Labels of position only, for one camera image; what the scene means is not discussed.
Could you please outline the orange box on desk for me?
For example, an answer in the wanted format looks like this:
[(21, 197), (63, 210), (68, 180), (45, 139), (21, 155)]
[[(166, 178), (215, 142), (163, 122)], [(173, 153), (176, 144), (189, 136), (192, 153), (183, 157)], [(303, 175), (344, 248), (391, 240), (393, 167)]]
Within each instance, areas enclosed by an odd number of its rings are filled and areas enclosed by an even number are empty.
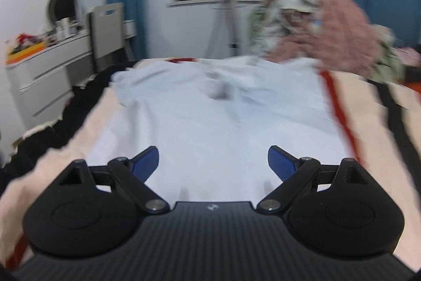
[(6, 62), (5, 65), (13, 65), (16, 63), (19, 63), (23, 61), (25, 58), (28, 58), (30, 56), (36, 55), (43, 51), (46, 48), (46, 45), (44, 43), (37, 43), (33, 46), (29, 46), (28, 48), (25, 48), (19, 52), (13, 52), (9, 51), (9, 53), (6, 54)]

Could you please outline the grey black chair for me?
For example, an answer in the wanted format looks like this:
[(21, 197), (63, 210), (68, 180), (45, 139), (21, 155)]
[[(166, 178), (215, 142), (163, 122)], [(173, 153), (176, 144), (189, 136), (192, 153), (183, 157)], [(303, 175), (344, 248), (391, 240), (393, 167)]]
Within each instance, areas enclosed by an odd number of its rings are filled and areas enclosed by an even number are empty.
[(117, 52), (124, 54), (126, 61), (134, 60), (131, 45), (127, 40), (136, 34), (126, 34), (123, 3), (94, 6), (88, 12), (88, 25), (94, 73), (113, 63)]

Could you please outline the wavy black mirror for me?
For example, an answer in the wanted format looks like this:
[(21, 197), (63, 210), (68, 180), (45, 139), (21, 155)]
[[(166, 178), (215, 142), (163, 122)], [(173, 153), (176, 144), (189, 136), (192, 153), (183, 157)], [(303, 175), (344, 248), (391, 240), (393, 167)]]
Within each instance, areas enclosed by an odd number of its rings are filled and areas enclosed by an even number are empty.
[(70, 23), (77, 25), (76, 28), (82, 28), (78, 0), (48, 0), (47, 18), (53, 27), (56, 27), (57, 22), (68, 18)]

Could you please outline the white t-shirt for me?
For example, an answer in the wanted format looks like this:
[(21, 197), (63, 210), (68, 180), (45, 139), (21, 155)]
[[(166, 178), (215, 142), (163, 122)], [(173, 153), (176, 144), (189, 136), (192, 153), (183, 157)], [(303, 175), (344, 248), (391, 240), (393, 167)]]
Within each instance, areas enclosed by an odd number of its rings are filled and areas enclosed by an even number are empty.
[(147, 186), (168, 203), (258, 203), (280, 184), (271, 146), (336, 164), (353, 156), (325, 81), (309, 58), (171, 63), (117, 73), (121, 109), (86, 156), (89, 165), (150, 146), (159, 164)]

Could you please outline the silver tripod stand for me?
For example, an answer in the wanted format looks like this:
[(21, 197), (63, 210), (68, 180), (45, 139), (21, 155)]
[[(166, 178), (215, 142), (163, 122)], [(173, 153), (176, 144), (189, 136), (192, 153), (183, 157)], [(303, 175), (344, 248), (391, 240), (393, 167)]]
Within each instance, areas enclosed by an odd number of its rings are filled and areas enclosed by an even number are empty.
[(237, 0), (218, 0), (218, 6), (215, 8), (217, 14), (215, 15), (215, 23), (213, 25), (211, 36), (208, 41), (204, 58), (213, 58), (216, 44), (219, 40), (219, 35), (222, 32), (222, 22), (225, 22), (228, 30), (228, 48), (231, 56), (240, 55), (240, 34), (238, 31), (238, 16), (237, 16), (238, 2)]

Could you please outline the white dresser desk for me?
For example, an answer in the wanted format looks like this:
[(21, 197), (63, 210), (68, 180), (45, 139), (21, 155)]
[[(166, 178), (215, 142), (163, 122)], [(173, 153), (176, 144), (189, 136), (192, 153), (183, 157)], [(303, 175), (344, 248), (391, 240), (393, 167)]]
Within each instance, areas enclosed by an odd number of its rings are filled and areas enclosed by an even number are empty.
[(73, 87), (93, 76), (91, 57), (90, 36), (82, 30), (6, 67), (11, 95), (26, 131), (58, 119)]

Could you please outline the pink fluffy blanket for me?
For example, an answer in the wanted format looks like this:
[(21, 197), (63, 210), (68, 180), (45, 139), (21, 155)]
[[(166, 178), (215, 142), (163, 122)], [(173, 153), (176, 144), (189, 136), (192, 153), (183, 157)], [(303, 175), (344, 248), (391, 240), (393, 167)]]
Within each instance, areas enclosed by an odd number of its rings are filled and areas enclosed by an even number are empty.
[(276, 63), (308, 57), (324, 69), (368, 76), (380, 54), (378, 37), (352, 0), (316, 0), (314, 12), (280, 11), (288, 33), (268, 53)]

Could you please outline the light green blanket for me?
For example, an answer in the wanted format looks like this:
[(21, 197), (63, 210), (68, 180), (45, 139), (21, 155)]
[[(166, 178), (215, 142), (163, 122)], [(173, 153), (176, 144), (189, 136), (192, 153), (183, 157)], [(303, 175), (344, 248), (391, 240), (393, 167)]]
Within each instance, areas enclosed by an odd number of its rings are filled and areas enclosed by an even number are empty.
[[(364, 77), (380, 83), (402, 81), (405, 77), (405, 67), (393, 50), (393, 43), (395, 42), (393, 32), (384, 26), (371, 23), (370, 25), (377, 34), (380, 54), (371, 73)], [(268, 60), (267, 54), (262, 55), (262, 57)], [(319, 67), (324, 69), (319, 60), (318, 63)]]

